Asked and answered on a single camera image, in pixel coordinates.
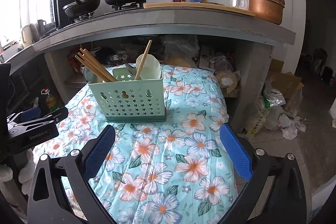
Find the white gloved hand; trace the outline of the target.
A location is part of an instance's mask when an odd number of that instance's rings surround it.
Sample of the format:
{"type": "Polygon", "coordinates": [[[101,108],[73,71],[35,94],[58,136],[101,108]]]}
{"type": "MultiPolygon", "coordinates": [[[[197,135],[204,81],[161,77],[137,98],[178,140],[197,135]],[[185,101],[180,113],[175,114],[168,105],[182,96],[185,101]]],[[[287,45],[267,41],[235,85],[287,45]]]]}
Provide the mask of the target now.
{"type": "Polygon", "coordinates": [[[32,149],[28,149],[24,156],[26,163],[22,167],[8,166],[1,164],[1,192],[5,196],[10,196],[10,189],[6,185],[7,182],[13,178],[17,179],[21,185],[19,188],[23,195],[29,195],[31,190],[31,184],[33,182],[34,172],[36,169],[34,163],[34,156],[32,149]]]}

